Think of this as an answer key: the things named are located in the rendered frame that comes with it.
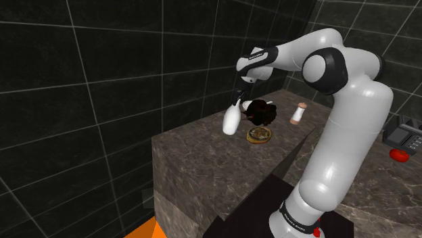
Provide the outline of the dark robot stand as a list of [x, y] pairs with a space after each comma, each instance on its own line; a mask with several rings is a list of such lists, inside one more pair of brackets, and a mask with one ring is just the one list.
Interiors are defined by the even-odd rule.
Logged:
[[[269, 175], [226, 220], [216, 217], [202, 238], [274, 238], [269, 218], [280, 209], [294, 187]], [[326, 212], [306, 228], [310, 238], [354, 238], [354, 223], [336, 212]]]

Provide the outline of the round plate with food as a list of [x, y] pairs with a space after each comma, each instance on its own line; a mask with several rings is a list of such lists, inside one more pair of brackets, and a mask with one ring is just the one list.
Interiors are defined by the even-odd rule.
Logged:
[[246, 135], [248, 142], [253, 144], [267, 143], [272, 137], [272, 132], [265, 126], [257, 126], [251, 128]]

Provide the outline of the red tomato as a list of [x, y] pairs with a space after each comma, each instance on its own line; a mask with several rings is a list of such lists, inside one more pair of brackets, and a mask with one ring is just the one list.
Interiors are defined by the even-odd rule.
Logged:
[[400, 149], [391, 149], [390, 150], [390, 157], [391, 159], [397, 162], [407, 162], [410, 158], [409, 154], [404, 150]]

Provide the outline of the white and tan pepper mill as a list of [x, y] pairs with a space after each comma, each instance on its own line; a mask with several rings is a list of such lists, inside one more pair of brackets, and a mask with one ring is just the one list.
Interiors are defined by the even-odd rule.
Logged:
[[289, 120], [290, 123], [294, 125], [298, 125], [302, 119], [303, 113], [306, 108], [307, 108], [307, 105], [305, 103], [299, 103], [297, 109], [295, 110], [294, 114]]

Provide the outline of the dark plant in white pot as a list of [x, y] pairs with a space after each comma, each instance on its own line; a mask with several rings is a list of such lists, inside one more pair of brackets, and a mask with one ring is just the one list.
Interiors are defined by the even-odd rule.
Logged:
[[264, 100], [255, 99], [249, 104], [246, 111], [243, 112], [246, 120], [249, 120], [256, 126], [267, 126], [277, 116], [277, 106], [268, 104]]

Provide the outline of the white bottle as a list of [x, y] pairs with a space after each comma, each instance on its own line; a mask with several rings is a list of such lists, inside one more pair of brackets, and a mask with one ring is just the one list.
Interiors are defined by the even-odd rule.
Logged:
[[240, 99], [226, 110], [222, 123], [222, 131], [226, 135], [234, 135], [241, 120]]

